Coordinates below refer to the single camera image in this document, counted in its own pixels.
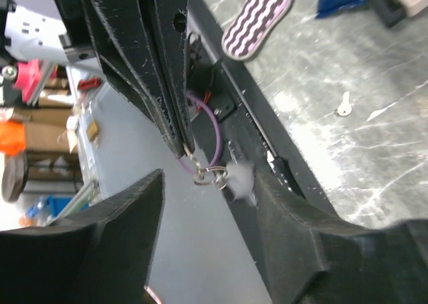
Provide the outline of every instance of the screw hole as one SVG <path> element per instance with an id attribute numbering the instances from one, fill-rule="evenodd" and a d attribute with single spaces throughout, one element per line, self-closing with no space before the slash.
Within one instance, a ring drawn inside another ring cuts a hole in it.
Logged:
<path id="1" fill-rule="evenodd" d="M 182 13 L 178 13 L 174 16 L 173 25 L 174 25 L 175 31 L 179 33 L 185 32 L 186 23 L 187 23 L 186 16 L 183 15 Z"/>
<path id="2" fill-rule="evenodd" d="M 80 60 L 85 60 L 85 59 L 88 59 L 88 58 L 89 58 L 89 55 L 87 53 L 81 53 L 79 55 L 79 59 Z"/>

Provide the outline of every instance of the pink clamp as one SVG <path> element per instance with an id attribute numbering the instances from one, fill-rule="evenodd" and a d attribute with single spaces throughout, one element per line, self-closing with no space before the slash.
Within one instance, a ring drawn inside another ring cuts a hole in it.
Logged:
<path id="1" fill-rule="evenodd" d="M 13 87 L 21 90 L 22 101 L 28 102 L 41 79 L 39 60 L 30 60 L 28 63 L 19 62 L 17 65 L 18 76 Z M 56 69 L 50 78 L 56 78 Z"/>

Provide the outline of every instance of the orange bag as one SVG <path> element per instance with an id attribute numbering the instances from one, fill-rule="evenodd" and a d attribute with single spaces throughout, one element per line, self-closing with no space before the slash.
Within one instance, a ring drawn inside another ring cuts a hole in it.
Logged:
<path id="1" fill-rule="evenodd" d="M 13 156 L 24 149 L 24 125 L 15 122 L 0 122 L 0 152 Z"/>

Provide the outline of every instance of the silver screw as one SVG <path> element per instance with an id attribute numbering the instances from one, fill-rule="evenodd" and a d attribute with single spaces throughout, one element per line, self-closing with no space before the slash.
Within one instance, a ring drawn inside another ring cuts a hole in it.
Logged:
<path id="1" fill-rule="evenodd" d="M 18 69 L 12 65 L 7 65 L 1 70 L 1 75 L 6 80 L 15 80 L 18 76 Z"/>

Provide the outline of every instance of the marble tabletop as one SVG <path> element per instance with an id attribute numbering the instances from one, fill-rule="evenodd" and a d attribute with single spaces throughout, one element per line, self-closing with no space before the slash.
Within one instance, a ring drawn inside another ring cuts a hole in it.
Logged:
<path id="1" fill-rule="evenodd" d="M 245 0 L 205 0 L 225 29 Z M 290 13 L 246 63 L 339 216 L 368 228 L 428 218 L 428 11 Z M 352 112 L 334 112 L 350 92 Z"/>

